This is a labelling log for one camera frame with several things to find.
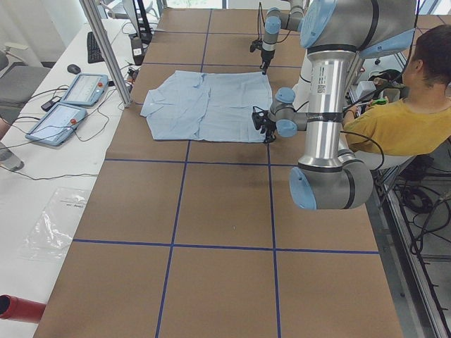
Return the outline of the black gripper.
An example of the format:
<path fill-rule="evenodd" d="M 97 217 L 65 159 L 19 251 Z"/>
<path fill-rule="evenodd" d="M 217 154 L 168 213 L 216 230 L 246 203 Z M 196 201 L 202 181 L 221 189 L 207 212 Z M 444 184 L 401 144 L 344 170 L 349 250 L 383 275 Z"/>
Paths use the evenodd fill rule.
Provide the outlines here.
<path fill-rule="evenodd" d="M 276 140 L 276 127 L 263 126 L 264 143 L 272 143 Z"/>
<path fill-rule="evenodd" d="M 268 67 L 271 64 L 271 61 L 272 61 L 272 59 L 274 57 L 274 54 L 275 54 L 274 50 L 272 50 L 272 51 L 267 51 L 265 49 L 261 50 L 261 65 L 260 65 L 260 69 L 261 69 L 263 75 L 267 74 Z"/>

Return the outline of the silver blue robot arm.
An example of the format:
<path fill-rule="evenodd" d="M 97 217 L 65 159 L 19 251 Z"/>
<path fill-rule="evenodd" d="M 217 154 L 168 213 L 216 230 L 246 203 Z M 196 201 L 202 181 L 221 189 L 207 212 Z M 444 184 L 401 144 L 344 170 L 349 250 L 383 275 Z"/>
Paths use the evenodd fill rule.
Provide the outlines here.
<path fill-rule="evenodd" d="M 268 119 L 278 134 L 306 134 L 304 154 L 290 171 L 290 193 L 304 209 L 349 209 L 364 204 L 373 189 L 368 166 L 340 138 L 345 95 L 367 58 L 404 51 L 413 40 L 415 1 L 314 1 L 307 10 L 291 2 L 289 15 L 268 12 L 263 60 L 274 55 L 278 33 L 296 29 L 311 63 L 307 109 L 297 111 L 296 91 L 275 95 Z"/>
<path fill-rule="evenodd" d="M 282 13 L 278 8 L 271 8 L 267 12 L 261 43 L 260 69 L 263 75 L 267 73 L 274 57 L 279 32 L 281 30 L 301 32 L 304 10 L 309 1 L 289 0 L 288 3 L 290 4 L 289 13 Z"/>

